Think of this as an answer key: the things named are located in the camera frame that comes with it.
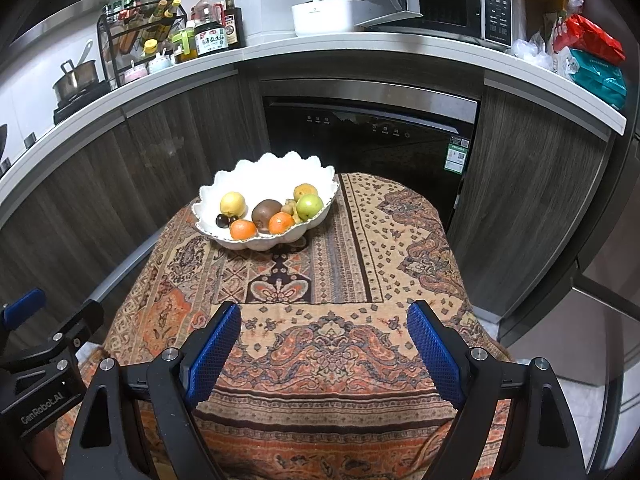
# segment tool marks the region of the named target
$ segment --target teal bag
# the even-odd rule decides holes
[[[577,85],[588,90],[616,110],[622,110],[626,99],[625,80],[617,67],[583,50],[569,49],[580,70],[571,74]]]

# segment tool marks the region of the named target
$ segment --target paisley pattern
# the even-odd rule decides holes
[[[123,365],[149,361],[180,346],[222,301],[241,305],[241,335],[194,412],[230,478],[422,478],[456,412],[408,335],[406,310],[418,298],[469,345],[507,359],[469,309],[431,204],[393,181],[339,179],[326,221],[267,253],[212,244],[182,209],[105,342]],[[87,380],[96,362],[83,369]],[[476,478],[491,473],[508,406],[498,406]],[[76,413],[59,421],[61,450]],[[168,459],[150,406],[142,416],[162,474]]]

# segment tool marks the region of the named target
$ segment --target hand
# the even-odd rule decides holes
[[[58,454],[53,432],[41,431],[33,437],[30,448],[29,455],[44,478],[46,480],[62,480],[62,459]]]

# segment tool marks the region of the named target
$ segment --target bolt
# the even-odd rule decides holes
[[[177,357],[178,357],[177,348],[167,348],[162,352],[162,359],[164,361],[173,361]]]
[[[100,370],[104,370],[105,372],[107,370],[111,370],[114,364],[116,364],[116,361],[114,361],[110,357],[107,357],[106,359],[100,361]]]
[[[471,349],[471,357],[476,361],[484,361],[488,356],[488,353],[484,348],[479,346]]]
[[[533,364],[535,364],[536,368],[539,370],[547,370],[549,368],[549,361],[543,357],[536,357],[533,359]]]

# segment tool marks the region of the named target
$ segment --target fruit bowl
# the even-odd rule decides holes
[[[240,160],[233,171],[217,172],[212,186],[200,188],[200,201],[191,206],[198,219],[196,229],[233,251],[267,251],[277,244],[295,242],[308,229],[319,225],[329,213],[338,191],[334,174],[334,167],[323,168],[316,156],[304,159],[296,152],[289,152],[283,157],[265,153],[257,162]],[[313,218],[294,225],[283,234],[257,234],[247,240],[233,240],[228,228],[216,225],[220,199],[229,191],[237,191],[244,196],[247,210],[243,218],[250,220],[254,207],[262,200],[271,198],[284,204],[287,198],[293,198],[294,188],[302,183],[315,186],[324,205]]]

